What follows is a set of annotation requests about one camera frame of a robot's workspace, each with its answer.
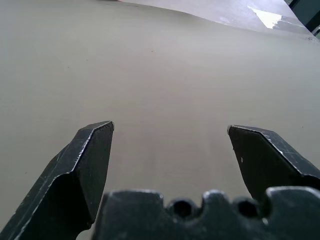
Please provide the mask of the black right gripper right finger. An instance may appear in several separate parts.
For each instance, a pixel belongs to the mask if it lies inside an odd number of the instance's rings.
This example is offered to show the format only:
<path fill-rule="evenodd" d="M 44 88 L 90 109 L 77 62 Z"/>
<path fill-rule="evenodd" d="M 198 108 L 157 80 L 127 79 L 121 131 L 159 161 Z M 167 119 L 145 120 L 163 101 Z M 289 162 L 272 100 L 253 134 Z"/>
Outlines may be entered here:
<path fill-rule="evenodd" d="M 320 191 L 320 170 L 276 132 L 230 125 L 227 134 L 243 181 L 255 200 L 261 200 L 272 187 L 311 187 Z"/>

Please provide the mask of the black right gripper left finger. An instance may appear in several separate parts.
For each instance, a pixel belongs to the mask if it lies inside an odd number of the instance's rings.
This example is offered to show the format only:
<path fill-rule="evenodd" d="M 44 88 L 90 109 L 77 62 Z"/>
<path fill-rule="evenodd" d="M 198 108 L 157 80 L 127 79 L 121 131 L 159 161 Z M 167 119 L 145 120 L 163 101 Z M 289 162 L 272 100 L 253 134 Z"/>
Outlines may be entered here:
<path fill-rule="evenodd" d="M 102 121 L 78 130 L 46 166 L 0 240 L 76 240 L 95 222 L 115 126 Z"/>

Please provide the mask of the dark green cabinet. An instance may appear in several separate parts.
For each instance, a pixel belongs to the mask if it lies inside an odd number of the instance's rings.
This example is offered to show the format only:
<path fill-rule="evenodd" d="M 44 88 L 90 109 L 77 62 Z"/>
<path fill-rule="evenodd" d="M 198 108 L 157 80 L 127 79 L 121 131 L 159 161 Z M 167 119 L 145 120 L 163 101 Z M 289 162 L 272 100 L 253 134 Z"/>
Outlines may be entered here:
<path fill-rule="evenodd" d="M 320 0 L 284 0 L 296 19 L 287 19 L 289 29 L 293 33 L 314 36 L 320 34 Z"/>

